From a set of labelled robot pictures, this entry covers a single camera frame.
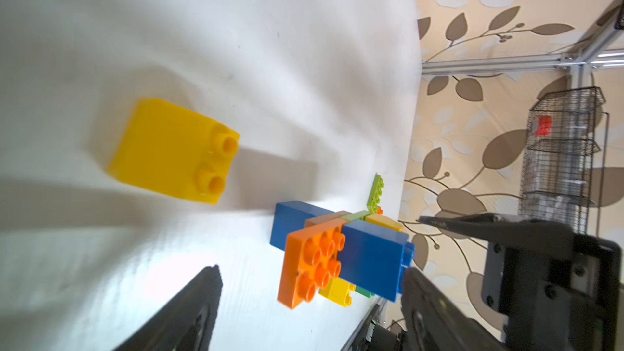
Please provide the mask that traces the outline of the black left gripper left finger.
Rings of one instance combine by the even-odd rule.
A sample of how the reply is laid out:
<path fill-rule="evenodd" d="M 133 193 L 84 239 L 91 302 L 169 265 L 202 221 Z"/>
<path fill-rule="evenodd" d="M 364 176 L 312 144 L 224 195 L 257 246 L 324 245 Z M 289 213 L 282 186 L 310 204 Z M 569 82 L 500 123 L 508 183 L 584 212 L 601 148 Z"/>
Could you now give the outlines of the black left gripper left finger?
<path fill-rule="evenodd" d="M 202 350 L 210 347 L 223 281 L 219 267 L 203 268 L 118 350 Z"/>

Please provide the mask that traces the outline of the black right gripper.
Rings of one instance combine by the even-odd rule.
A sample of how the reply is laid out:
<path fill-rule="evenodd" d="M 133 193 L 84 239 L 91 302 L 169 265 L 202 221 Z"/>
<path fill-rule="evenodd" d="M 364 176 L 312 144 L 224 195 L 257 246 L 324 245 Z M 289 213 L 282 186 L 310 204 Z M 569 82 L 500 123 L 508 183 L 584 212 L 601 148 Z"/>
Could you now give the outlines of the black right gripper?
<path fill-rule="evenodd" d="M 508 350 L 614 350 L 622 249 L 559 222 L 495 213 L 419 222 L 488 241 L 481 298 Z"/>

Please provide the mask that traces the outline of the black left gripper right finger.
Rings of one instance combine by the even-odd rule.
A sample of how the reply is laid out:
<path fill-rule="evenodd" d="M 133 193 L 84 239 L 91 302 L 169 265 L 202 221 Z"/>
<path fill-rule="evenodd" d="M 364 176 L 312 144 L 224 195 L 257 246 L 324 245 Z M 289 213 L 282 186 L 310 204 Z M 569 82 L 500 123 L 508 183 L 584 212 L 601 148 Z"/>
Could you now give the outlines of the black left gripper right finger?
<path fill-rule="evenodd" d="M 480 323 L 458 310 L 419 269 L 405 270 L 401 285 L 407 349 L 506 349 Z"/>

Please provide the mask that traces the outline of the blue lego brick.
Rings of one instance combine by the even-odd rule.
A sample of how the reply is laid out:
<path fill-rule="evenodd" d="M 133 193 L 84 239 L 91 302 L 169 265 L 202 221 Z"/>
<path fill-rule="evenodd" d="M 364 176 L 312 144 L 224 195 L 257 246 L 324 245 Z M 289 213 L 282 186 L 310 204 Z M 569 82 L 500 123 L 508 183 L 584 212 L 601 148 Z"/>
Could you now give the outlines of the blue lego brick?
<path fill-rule="evenodd" d="M 363 220 L 345 224 L 342 233 L 345 247 L 337 255 L 341 279 L 396 302 L 405 270 L 414 258 L 409 236 Z"/>

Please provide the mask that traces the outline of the yellow lego brick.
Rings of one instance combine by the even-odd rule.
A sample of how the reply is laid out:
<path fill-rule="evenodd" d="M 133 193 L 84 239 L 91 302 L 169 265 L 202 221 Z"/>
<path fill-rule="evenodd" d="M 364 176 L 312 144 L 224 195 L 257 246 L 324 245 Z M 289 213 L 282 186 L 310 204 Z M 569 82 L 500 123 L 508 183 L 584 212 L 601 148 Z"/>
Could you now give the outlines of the yellow lego brick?
<path fill-rule="evenodd" d="M 158 98 L 140 99 L 107 172 L 116 180 L 209 205 L 223 195 L 240 134 Z"/>
<path fill-rule="evenodd" d="M 356 290 L 356 285 L 344 281 L 341 278 L 331 278 L 328 286 L 318 291 L 319 295 L 342 307 L 349 307 L 353 303 L 351 292 Z"/>
<path fill-rule="evenodd" d="M 385 227 L 388 229 L 392 229 L 397 232 L 403 231 L 403 225 L 401 223 L 381 214 L 369 214 L 364 218 L 364 220 L 369 222 L 370 224 L 375 224 L 383 228 Z"/>

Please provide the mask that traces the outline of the lime green lego brick small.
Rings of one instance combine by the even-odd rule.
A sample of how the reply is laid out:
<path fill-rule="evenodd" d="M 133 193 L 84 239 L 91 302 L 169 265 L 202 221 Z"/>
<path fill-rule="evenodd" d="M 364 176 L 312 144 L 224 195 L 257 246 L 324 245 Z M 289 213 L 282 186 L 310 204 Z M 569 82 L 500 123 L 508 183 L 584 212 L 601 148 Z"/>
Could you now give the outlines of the lime green lego brick small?
<path fill-rule="evenodd" d="M 383 194 L 384 182 L 380 174 L 375 174 L 375 178 L 370 190 L 369 198 L 367 200 L 367 209 L 371 213 L 377 212 L 378 206 L 380 206 L 380 199 Z"/>

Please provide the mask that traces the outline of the orange lego brick long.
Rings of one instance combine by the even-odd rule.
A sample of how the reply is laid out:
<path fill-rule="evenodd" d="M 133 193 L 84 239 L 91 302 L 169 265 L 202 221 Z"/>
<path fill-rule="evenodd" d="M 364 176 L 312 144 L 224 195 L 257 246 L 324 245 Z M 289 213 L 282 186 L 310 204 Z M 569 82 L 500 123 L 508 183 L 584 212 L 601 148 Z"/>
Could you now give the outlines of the orange lego brick long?
<path fill-rule="evenodd" d="M 305 227 L 288 235 L 277 301 L 293 310 L 311 302 L 319 289 L 341 274 L 337 256 L 346 244 L 342 218 Z"/>

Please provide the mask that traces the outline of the brown orange lego brick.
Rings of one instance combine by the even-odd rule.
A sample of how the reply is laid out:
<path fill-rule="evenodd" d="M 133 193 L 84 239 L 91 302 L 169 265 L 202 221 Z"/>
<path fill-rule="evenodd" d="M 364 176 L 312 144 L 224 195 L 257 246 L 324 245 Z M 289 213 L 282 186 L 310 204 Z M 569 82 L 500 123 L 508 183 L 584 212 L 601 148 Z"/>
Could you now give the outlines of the brown orange lego brick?
<path fill-rule="evenodd" d="M 332 221 L 333 219 L 340 219 L 344 216 L 348 216 L 350 215 L 349 211 L 338 211 L 335 213 L 331 213 L 331 214 L 326 214 L 326 215 L 321 215 L 321 216 L 317 216 L 311 219 L 307 219 L 305 221 L 304 224 L 304 228 L 310 228 L 312 226 L 318 225 L 318 224 L 323 224 L 326 223 L 328 221 Z"/>

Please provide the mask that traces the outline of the lime green lego brick long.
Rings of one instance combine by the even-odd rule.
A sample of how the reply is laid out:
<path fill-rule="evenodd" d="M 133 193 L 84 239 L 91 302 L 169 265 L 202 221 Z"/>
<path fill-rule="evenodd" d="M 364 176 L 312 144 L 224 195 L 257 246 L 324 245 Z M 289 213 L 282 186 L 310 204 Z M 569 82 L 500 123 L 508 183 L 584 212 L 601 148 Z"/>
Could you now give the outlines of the lime green lego brick long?
<path fill-rule="evenodd" d="M 370 211 L 359 211 L 356 213 L 349 213 L 347 215 L 341 216 L 341 219 L 346 220 L 347 222 L 353 222 L 355 220 L 365 220 L 367 216 L 371 215 Z"/>

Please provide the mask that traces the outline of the blue lego brick base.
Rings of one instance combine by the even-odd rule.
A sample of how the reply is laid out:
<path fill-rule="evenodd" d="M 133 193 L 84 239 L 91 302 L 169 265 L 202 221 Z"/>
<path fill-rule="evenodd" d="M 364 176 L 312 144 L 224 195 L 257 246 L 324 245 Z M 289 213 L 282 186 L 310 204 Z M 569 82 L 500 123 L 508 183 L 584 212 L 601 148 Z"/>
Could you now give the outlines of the blue lego brick base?
<path fill-rule="evenodd" d="M 332 211 L 303 201 L 278 202 L 271 229 L 270 245 L 285 250 L 287 236 L 305 227 L 305 221 Z"/>

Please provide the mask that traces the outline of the green lego brick square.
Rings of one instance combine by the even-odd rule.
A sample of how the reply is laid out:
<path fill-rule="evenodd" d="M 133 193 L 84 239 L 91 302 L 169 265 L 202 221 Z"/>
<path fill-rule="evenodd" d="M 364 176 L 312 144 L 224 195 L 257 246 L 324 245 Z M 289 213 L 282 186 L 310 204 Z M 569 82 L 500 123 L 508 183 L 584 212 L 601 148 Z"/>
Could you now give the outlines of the green lego brick square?
<path fill-rule="evenodd" d="M 355 292 L 361 294 L 362 296 L 364 296 L 366 298 L 371 298 L 371 297 L 375 296 L 375 294 L 373 294 L 373 292 L 370 292 L 370 291 L 368 291 L 368 290 L 366 290 L 366 289 L 364 289 L 362 287 L 359 287 L 359 286 L 356 287 Z"/>

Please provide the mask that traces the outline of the aluminium frame back crossbar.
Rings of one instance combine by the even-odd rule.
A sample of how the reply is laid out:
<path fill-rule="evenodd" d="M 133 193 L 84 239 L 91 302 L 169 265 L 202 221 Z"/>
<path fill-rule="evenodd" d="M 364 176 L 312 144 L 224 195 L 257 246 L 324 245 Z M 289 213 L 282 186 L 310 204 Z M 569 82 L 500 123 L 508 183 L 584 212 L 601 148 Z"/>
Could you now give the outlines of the aluminium frame back crossbar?
<path fill-rule="evenodd" d="M 478 60 L 462 60 L 439 63 L 424 63 L 424 76 L 450 75 L 493 75 L 512 72 L 540 72 L 553 69 L 564 69 L 589 64 L 592 66 L 622 66 L 623 50 L 607 50 L 595 58 L 582 61 L 573 55 L 533 55 L 508 58 L 486 58 Z"/>

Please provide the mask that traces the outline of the aluminium frame corner post right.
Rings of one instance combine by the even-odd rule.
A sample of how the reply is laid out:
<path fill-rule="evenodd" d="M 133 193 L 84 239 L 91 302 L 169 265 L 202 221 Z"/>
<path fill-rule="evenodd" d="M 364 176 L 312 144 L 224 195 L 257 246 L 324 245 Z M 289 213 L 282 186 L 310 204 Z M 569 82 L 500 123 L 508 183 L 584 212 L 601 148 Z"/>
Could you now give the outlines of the aluminium frame corner post right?
<path fill-rule="evenodd" d="M 623 49 L 612 45 L 623 38 L 623 4 L 616 7 L 588 43 L 570 59 L 566 69 L 568 89 L 593 85 L 593 72 L 601 69 L 623 67 Z"/>

